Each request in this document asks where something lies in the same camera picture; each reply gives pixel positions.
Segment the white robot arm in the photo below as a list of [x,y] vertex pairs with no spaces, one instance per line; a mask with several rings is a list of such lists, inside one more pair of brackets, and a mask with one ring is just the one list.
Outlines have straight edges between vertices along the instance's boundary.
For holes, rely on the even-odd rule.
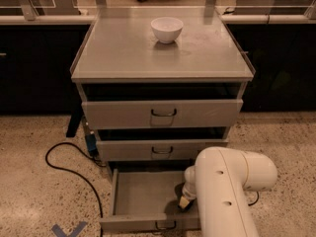
[[202,237],[259,237],[245,193],[267,191],[277,182],[277,167],[268,156],[208,147],[184,177],[179,207],[197,202]]

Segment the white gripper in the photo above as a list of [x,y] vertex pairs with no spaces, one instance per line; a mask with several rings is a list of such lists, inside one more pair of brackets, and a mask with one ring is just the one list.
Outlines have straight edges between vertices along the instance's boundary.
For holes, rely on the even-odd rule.
[[197,198],[197,190],[196,190],[196,168],[191,166],[186,169],[184,173],[185,183],[182,188],[182,196],[179,201],[179,208],[181,210],[185,210],[190,205],[190,200],[194,200]]

